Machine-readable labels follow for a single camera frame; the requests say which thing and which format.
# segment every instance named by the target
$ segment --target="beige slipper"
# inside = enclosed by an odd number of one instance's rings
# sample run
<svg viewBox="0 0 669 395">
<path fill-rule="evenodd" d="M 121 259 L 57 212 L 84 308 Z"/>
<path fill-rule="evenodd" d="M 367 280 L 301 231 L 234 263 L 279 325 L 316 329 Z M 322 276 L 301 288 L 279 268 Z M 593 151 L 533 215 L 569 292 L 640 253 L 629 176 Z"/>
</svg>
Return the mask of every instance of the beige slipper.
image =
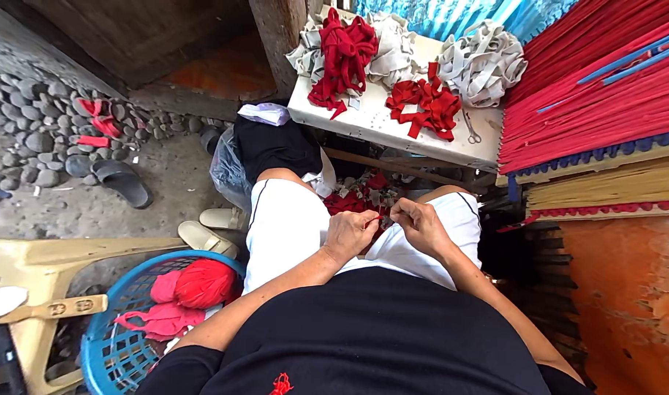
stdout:
<svg viewBox="0 0 669 395">
<path fill-rule="evenodd" d="M 199 220 L 208 228 L 242 230 L 247 224 L 247 214 L 237 207 L 208 209 L 200 213 Z"/>
<path fill-rule="evenodd" d="M 179 237 L 193 249 L 217 252 L 229 258 L 235 258 L 239 248 L 230 240 L 222 238 L 198 221 L 184 221 L 179 225 Z"/>
</svg>

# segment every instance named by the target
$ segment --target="blue plastic basket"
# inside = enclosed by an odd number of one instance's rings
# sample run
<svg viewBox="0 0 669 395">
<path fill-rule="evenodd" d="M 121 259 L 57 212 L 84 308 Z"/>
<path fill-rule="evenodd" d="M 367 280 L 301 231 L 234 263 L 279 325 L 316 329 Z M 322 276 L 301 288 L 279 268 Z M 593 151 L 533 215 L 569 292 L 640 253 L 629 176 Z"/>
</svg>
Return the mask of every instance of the blue plastic basket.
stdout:
<svg viewBox="0 0 669 395">
<path fill-rule="evenodd" d="M 245 276 L 242 265 L 227 256 L 188 249 L 149 259 L 121 277 L 108 291 L 108 309 L 94 314 L 81 339 L 81 370 L 94 395 L 132 395 L 159 357 L 144 332 L 128 330 L 113 322 L 127 311 L 147 311 L 156 303 L 149 290 L 157 275 L 180 270 L 200 258 L 220 261 Z M 137 317 L 131 321 L 141 324 Z"/>
</svg>

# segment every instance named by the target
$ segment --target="beige plastic chair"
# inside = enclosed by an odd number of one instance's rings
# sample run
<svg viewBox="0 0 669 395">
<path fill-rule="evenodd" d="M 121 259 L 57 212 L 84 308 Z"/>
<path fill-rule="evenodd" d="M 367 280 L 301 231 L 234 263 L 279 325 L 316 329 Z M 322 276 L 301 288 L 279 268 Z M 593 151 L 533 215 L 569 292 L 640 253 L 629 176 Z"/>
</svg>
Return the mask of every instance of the beige plastic chair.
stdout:
<svg viewBox="0 0 669 395">
<path fill-rule="evenodd" d="M 0 239 L 0 287 L 28 290 L 27 305 L 63 299 L 75 274 L 85 266 L 114 256 L 184 247 L 180 238 L 71 240 Z M 59 395 L 83 382 L 81 370 L 51 381 L 45 370 L 57 319 L 24 319 L 10 324 L 13 342 L 30 395 Z"/>
</svg>

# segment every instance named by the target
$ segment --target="forearm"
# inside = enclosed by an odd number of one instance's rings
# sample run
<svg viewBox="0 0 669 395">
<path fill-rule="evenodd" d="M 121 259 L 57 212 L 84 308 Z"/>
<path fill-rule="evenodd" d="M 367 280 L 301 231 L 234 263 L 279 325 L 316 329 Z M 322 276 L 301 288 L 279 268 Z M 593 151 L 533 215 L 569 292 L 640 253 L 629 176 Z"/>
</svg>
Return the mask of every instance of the forearm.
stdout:
<svg viewBox="0 0 669 395">
<path fill-rule="evenodd" d="M 532 321 L 485 278 L 459 247 L 456 245 L 448 247 L 441 258 L 441 264 L 454 279 L 457 290 L 478 297 L 505 317 L 520 335 L 537 363 L 550 365 L 583 382 Z"/>
<path fill-rule="evenodd" d="M 328 254 L 326 248 L 320 248 L 294 268 L 240 297 L 193 328 L 172 350 L 182 346 L 199 345 L 224 351 L 242 324 L 262 304 L 281 292 L 327 283 L 343 265 L 344 262 L 338 262 Z"/>
</svg>

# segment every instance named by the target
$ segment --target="hand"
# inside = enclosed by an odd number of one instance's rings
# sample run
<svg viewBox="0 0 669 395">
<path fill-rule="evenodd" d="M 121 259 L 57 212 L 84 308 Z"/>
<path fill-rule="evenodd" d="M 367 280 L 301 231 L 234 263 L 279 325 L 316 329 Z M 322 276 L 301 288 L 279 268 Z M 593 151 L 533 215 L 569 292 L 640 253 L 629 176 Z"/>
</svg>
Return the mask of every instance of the hand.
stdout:
<svg viewBox="0 0 669 395">
<path fill-rule="evenodd" d="M 330 228 L 322 247 L 337 263 L 346 264 L 364 249 L 378 230 L 378 213 L 343 211 L 330 218 Z"/>
<path fill-rule="evenodd" d="M 402 227 L 412 247 L 440 262 L 444 251 L 455 247 L 432 204 L 400 198 L 391 208 L 391 219 Z"/>
</svg>

